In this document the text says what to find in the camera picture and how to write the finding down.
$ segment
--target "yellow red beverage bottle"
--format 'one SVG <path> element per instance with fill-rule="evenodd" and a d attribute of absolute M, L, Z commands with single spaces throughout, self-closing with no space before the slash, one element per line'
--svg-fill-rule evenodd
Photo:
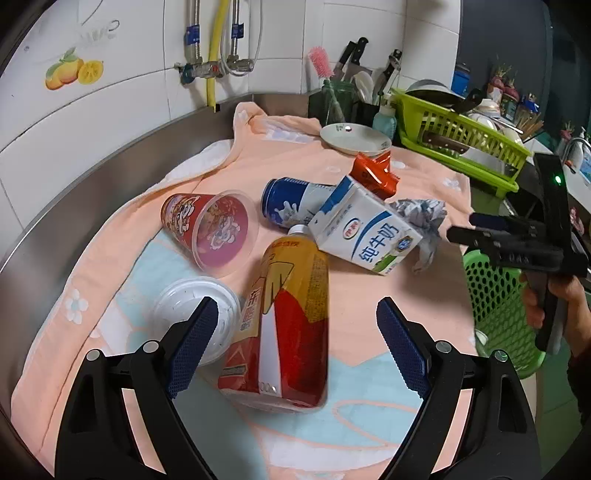
<path fill-rule="evenodd" d="M 217 381 L 223 393 L 267 410 L 309 410 L 325 399 L 328 259 L 304 225 L 263 256 Z"/>

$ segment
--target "red plastic cup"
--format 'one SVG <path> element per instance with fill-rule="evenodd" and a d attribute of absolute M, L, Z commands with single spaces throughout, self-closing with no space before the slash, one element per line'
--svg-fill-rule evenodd
<path fill-rule="evenodd" d="M 172 195 L 162 205 L 160 219 L 212 277 L 228 275 L 244 264 L 259 229 L 252 200 L 237 190 Z"/>

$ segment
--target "orange fruit illustration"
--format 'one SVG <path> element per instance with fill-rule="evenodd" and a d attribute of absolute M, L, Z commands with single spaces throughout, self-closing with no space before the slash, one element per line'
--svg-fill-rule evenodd
<path fill-rule="evenodd" d="M 50 90 L 57 90 L 78 78 L 78 73 L 84 65 L 84 60 L 74 55 L 75 47 L 63 54 L 58 63 L 54 63 L 45 73 L 45 86 Z"/>
<path fill-rule="evenodd" d="M 65 61 L 56 70 L 57 77 L 64 85 L 75 82 L 78 78 L 78 72 L 84 65 L 84 60 L 76 58 L 72 61 Z"/>
<path fill-rule="evenodd" d="M 87 61 L 78 72 L 78 81 L 82 85 L 90 85 L 103 75 L 103 63 L 100 60 Z"/>
<path fill-rule="evenodd" d="M 61 88 L 64 84 L 60 81 L 57 75 L 57 69 L 61 66 L 61 63 L 56 63 L 49 67 L 47 72 L 45 73 L 45 86 L 50 90 L 57 90 Z"/>

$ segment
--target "crumpled foil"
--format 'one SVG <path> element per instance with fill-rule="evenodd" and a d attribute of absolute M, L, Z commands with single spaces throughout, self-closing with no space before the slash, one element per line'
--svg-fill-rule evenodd
<path fill-rule="evenodd" d="M 445 202 L 404 199 L 396 200 L 390 206 L 422 234 L 423 239 L 418 243 L 418 261 L 413 266 L 413 272 L 424 271 L 433 262 L 441 241 L 439 227 L 447 215 Z"/>

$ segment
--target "green dish rack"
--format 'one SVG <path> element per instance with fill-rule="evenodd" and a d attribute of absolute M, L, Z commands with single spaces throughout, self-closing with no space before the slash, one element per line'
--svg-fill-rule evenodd
<path fill-rule="evenodd" d="M 402 90 L 397 90 L 394 103 L 398 132 L 405 147 L 495 187 L 499 198 L 504 198 L 507 192 L 519 190 L 515 179 L 530 155 L 527 148 L 464 115 L 407 95 Z M 449 150 L 435 149 L 436 147 L 422 141 L 426 131 L 482 150 L 514 166 L 517 171 L 512 177 L 507 177 L 471 160 L 459 158 L 458 154 L 452 156 Z"/>
<path fill-rule="evenodd" d="M 492 267 L 480 250 L 468 252 L 463 262 L 478 355 L 489 357 L 494 350 L 504 350 L 519 378 L 529 377 L 542 365 L 545 353 L 535 347 L 535 332 L 525 319 L 520 271 Z"/>

